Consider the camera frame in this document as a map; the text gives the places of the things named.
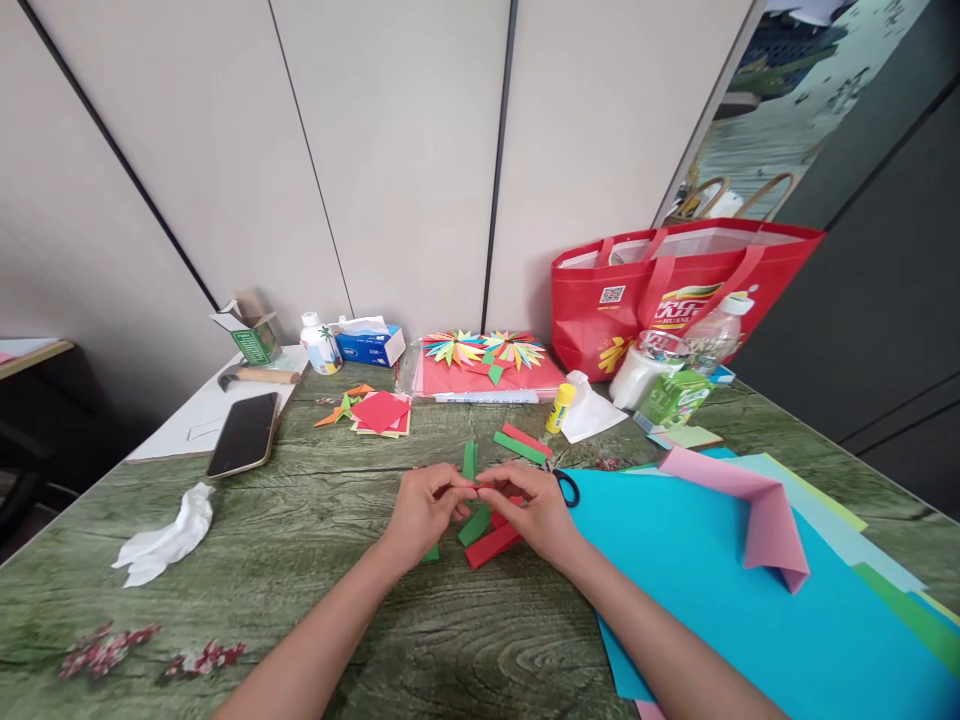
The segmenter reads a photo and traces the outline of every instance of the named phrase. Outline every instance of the smartphone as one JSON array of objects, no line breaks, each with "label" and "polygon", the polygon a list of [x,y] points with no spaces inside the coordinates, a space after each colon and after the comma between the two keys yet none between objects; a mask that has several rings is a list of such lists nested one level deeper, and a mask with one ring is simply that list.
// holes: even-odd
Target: smartphone
[{"label": "smartphone", "polygon": [[277,393],[267,393],[230,406],[207,467],[208,478],[236,475],[270,459],[279,398]]}]

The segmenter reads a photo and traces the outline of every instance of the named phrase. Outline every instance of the white container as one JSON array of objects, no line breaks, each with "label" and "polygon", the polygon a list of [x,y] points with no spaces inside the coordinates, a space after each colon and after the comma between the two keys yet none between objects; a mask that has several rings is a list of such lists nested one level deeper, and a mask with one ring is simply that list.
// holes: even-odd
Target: white container
[{"label": "white container", "polygon": [[693,359],[690,369],[709,378],[737,349],[740,342],[740,318],[750,312],[753,300],[727,295],[703,320],[694,322],[684,334]]},{"label": "white container", "polygon": [[300,317],[303,320],[300,344],[307,349],[310,364],[321,375],[333,375],[343,365],[333,331],[329,325],[320,322],[316,313],[304,313]]},{"label": "white container", "polygon": [[673,375],[690,356],[687,344],[660,330],[645,330],[627,350],[623,365],[610,383],[610,400],[621,410],[633,411],[643,402],[657,378]]}]

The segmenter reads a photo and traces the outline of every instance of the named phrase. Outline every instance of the black scissors handle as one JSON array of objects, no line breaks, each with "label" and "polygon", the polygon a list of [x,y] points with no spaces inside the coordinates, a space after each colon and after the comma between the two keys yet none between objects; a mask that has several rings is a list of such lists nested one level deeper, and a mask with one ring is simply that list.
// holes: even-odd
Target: black scissors handle
[{"label": "black scissors handle", "polygon": [[[560,486],[560,492],[563,494],[563,501],[567,504],[567,507],[576,507],[580,504],[580,488],[577,487],[576,481],[567,475],[563,470],[554,470],[553,476],[557,478],[557,484]],[[573,499],[567,497],[567,493],[563,489],[563,483],[566,482],[570,489],[573,491]]]}]

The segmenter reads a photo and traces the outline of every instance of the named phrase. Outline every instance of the yellow glue stick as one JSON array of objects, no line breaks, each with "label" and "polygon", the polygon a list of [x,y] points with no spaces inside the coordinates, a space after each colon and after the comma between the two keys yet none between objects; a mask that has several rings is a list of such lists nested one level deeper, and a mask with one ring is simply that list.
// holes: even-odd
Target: yellow glue stick
[{"label": "yellow glue stick", "polygon": [[547,418],[547,432],[558,433],[563,426],[563,421],[567,419],[567,411],[570,409],[570,403],[573,402],[573,396],[577,394],[577,388],[570,383],[563,383],[557,390],[557,399],[553,401],[553,412]]}]

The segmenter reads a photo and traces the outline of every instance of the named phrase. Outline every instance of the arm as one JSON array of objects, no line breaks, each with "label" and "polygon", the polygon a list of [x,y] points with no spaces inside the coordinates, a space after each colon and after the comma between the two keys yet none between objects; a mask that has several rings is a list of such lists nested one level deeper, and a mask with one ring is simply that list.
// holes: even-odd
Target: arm
[{"label": "arm", "polygon": [[452,465],[403,476],[383,537],[254,668],[216,718],[309,718],[323,714],[377,607],[440,539],[451,518],[469,515],[473,483]]},{"label": "arm", "polygon": [[[713,648],[617,570],[577,530],[550,473],[505,463],[481,473],[480,498],[584,594],[613,630],[670,720],[786,718]],[[507,497],[522,495],[513,505]]]}]

